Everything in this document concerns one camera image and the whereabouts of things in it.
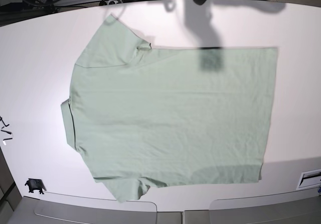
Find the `white label plate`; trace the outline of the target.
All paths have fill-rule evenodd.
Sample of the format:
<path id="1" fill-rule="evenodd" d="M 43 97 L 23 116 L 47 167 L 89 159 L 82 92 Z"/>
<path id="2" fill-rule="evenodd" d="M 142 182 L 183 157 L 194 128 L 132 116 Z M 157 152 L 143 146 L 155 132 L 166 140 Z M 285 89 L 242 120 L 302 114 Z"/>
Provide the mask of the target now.
<path id="1" fill-rule="evenodd" d="M 296 190 L 320 186 L 320 169 L 302 172 Z"/>

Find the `light green T-shirt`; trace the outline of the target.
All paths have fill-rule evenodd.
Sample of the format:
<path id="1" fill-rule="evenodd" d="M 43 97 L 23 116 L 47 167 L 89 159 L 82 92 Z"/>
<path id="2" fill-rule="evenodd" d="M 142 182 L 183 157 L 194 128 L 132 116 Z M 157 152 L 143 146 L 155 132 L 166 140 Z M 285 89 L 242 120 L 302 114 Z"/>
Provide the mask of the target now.
<path id="1" fill-rule="evenodd" d="M 108 16 L 75 62 L 66 139 L 119 202 L 259 181 L 276 48 L 157 49 Z"/>

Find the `black clamp bracket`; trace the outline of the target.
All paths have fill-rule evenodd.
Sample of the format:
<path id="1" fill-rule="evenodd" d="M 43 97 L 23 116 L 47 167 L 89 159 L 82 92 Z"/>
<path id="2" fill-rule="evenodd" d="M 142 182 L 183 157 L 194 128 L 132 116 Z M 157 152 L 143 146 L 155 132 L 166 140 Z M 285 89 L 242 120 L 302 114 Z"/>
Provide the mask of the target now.
<path id="1" fill-rule="evenodd" d="M 44 194 L 44 191 L 46 191 L 46 188 L 41 179 L 29 178 L 26 181 L 25 186 L 28 187 L 29 193 L 34 193 L 34 191 L 37 190 L 39 194 Z"/>

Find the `white power strip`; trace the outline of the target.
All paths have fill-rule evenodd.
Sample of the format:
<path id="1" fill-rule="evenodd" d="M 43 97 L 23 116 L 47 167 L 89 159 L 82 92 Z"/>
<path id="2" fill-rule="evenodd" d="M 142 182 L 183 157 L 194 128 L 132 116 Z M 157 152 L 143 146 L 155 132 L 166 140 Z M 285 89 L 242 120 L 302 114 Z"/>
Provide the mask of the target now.
<path id="1" fill-rule="evenodd" d="M 99 6 L 107 6 L 107 5 L 115 5 L 115 4 L 121 4 L 121 0 L 101 0 L 99 2 Z"/>

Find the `grey chair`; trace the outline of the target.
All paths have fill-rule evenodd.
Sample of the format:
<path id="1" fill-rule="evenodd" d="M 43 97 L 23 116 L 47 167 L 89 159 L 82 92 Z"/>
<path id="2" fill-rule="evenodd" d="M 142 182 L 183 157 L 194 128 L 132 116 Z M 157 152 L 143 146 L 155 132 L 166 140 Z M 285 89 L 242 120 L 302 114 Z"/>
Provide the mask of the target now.
<path id="1" fill-rule="evenodd" d="M 320 223 L 320 194 L 313 188 L 217 199 L 207 210 L 184 211 L 183 223 Z"/>
<path id="2" fill-rule="evenodd" d="M 182 223 L 182 214 L 98 209 L 23 197 L 8 223 Z"/>

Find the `grey chair left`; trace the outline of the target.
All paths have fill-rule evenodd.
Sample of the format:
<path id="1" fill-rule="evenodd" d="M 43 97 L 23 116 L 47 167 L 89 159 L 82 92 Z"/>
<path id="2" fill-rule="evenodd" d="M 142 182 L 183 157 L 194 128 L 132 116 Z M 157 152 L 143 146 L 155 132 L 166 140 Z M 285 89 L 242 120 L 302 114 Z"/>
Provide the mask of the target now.
<path id="1" fill-rule="evenodd" d="M 23 197 L 8 223 L 182 223 L 182 214 L 98 209 Z"/>

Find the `silver allen keys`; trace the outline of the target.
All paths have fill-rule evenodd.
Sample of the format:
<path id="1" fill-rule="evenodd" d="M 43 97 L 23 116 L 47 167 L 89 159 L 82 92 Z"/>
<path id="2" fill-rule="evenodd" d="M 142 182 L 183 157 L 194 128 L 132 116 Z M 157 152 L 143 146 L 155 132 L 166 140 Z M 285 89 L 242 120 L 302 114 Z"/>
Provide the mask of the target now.
<path id="1" fill-rule="evenodd" d="M 3 143 L 4 146 L 7 145 L 8 141 L 13 140 L 13 133 L 10 130 L 11 125 L 9 123 L 7 123 L 3 117 L 1 117 L 1 134 L 3 135 L 1 137 L 1 141 Z"/>

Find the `grey chair right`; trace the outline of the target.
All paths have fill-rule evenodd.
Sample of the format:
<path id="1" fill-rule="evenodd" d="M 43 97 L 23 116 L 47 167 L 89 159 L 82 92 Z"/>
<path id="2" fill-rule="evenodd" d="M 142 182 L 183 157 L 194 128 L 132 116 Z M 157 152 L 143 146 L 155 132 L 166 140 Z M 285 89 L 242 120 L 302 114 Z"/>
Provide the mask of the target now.
<path id="1" fill-rule="evenodd" d="M 207 210 L 184 211 L 183 223 L 320 223 L 320 194 L 313 188 L 217 199 Z"/>

